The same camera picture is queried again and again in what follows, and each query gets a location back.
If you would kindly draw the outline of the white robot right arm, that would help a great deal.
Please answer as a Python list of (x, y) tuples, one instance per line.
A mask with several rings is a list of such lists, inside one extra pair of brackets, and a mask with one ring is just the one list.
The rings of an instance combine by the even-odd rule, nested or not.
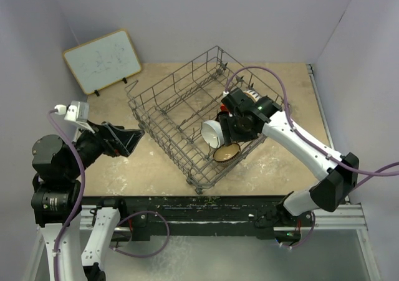
[(299, 215), (323, 209), (333, 212), (354, 189), (359, 158), (325, 146), (298, 124), (290, 124), (282, 107), (255, 91), (236, 88), (223, 93), (221, 100), (227, 113), (219, 116), (224, 142), (248, 142), (264, 135), (283, 146), (303, 163), (317, 182), (303, 191), (288, 194), (279, 204), (278, 221), (291, 226)]

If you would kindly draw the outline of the white orange rimmed striped bowl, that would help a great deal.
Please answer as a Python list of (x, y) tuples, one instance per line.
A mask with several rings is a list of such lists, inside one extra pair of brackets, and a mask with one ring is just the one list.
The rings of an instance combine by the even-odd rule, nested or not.
[(255, 90), (245, 90), (244, 94), (254, 102), (257, 102), (261, 98), (260, 94), (258, 94)]

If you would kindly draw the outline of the grey wire dish rack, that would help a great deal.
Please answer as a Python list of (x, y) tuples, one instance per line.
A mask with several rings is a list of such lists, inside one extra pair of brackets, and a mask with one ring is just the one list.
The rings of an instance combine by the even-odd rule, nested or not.
[(219, 46), (203, 52), (160, 81), (139, 89), (138, 82), (126, 87), (129, 107), (144, 129), (186, 176), (197, 194), (211, 189), (238, 164), (248, 165), (250, 155), (265, 136), (240, 143), (238, 157), (228, 165), (217, 164), (214, 148), (201, 136), (201, 125), (220, 111), (225, 84), (242, 63)]

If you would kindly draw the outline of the brown glazed bowl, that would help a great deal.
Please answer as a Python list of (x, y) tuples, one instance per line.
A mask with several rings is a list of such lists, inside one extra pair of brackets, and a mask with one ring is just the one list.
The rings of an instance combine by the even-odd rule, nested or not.
[(218, 164), (229, 164), (241, 153), (241, 146), (238, 143), (231, 143), (229, 146), (221, 146), (213, 153), (213, 159)]

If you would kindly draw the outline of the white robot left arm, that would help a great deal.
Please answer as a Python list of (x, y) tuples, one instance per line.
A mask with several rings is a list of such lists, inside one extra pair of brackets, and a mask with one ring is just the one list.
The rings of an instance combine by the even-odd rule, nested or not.
[(101, 155), (128, 157), (145, 132), (108, 122), (92, 124), (75, 143), (46, 135), (32, 147), (36, 171), (31, 206), (46, 243), (51, 280), (105, 280), (105, 255), (112, 228), (128, 220), (122, 198), (105, 198), (94, 212), (86, 248), (80, 246), (85, 170)]

